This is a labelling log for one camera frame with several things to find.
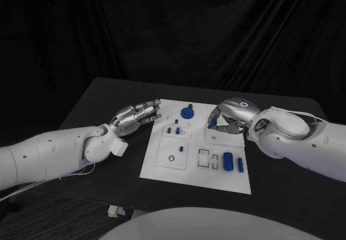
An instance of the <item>blue piece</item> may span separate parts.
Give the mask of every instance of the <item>blue piece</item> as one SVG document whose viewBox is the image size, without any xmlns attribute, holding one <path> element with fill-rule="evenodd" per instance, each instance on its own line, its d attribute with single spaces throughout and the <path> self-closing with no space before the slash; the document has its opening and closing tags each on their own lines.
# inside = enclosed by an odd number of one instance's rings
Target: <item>blue piece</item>
<svg viewBox="0 0 346 240">
<path fill-rule="evenodd" d="M 240 166 L 240 172 L 244 173 L 244 160 L 241 157 L 239 158 L 239 166 Z"/>
<path fill-rule="evenodd" d="M 213 121 L 211 124 L 208 125 L 208 129 L 211 129 L 214 126 L 217 126 L 218 122 Z"/>
<path fill-rule="evenodd" d="M 190 104 L 190 107 L 182 109 L 181 115 L 185 119 L 192 119 L 195 112 L 194 112 L 194 105 Z"/>
<path fill-rule="evenodd" d="M 224 169 L 234 171 L 234 155 L 231 152 L 224 153 Z"/>
</svg>

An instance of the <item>white round object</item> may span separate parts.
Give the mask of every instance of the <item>white round object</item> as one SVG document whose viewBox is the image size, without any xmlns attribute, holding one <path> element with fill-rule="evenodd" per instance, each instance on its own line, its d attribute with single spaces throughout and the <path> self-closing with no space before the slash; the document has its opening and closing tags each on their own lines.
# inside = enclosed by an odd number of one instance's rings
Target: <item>white round object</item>
<svg viewBox="0 0 346 240">
<path fill-rule="evenodd" d="M 201 207 L 152 212 L 116 227 L 102 240 L 319 240 L 259 216 Z"/>
</svg>

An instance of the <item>black table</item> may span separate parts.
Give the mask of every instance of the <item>black table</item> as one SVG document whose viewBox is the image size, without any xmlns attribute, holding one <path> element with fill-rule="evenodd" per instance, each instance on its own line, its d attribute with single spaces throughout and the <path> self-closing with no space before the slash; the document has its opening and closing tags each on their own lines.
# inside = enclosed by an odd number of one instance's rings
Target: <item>black table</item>
<svg viewBox="0 0 346 240">
<path fill-rule="evenodd" d="M 123 107 L 155 99 L 217 105 L 233 97 L 250 100 L 260 109 L 276 106 L 327 119 L 319 103 L 309 98 L 97 78 L 61 129 L 100 126 Z M 270 158 L 247 139 L 252 195 L 141 178 L 152 127 L 154 123 L 125 137 L 129 148 L 123 157 L 110 155 L 92 174 L 53 180 L 35 190 L 148 212 L 177 207 L 227 209 L 275 220 L 325 239 L 341 239 L 346 183 L 302 168 L 286 158 Z"/>
</svg>

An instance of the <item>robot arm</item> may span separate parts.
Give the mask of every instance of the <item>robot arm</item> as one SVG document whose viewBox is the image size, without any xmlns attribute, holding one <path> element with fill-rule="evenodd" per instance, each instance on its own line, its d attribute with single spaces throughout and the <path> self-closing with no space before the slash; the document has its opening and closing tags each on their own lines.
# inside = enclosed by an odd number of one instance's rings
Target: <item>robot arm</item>
<svg viewBox="0 0 346 240">
<path fill-rule="evenodd" d="M 210 128 L 241 134 L 273 158 L 289 158 L 306 169 L 346 182 L 346 126 L 327 121 L 306 123 L 296 115 L 303 112 L 272 107 L 262 111 L 243 98 L 224 101 L 214 109 Z M 218 126 L 223 116 L 230 123 Z"/>
<path fill-rule="evenodd" d="M 120 138 L 162 115 L 152 115 L 161 100 L 130 105 L 109 124 L 51 131 L 0 148 L 0 190 L 57 179 L 102 162 L 113 153 L 123 156 L 128 142 Z"/>
</svg>

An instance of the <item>black curtain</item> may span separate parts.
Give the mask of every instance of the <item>black curtain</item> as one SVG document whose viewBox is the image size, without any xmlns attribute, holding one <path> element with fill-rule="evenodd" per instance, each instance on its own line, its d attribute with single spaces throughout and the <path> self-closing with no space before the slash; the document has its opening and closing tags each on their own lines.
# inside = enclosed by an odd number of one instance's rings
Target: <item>black curtain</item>
<svg viewBox="0 0 346 240">
<path fill-rule="evenodd" d="M 103 2 L 128 79 L 314 98 L 346 124 L 345 1 Z"/>
<path fill-rule="evenodd" d="M 2 146 L 58 129 L 94 78 L 126 79 L 102 1 L 2 1 L 0 60 Z"/>
</svg>

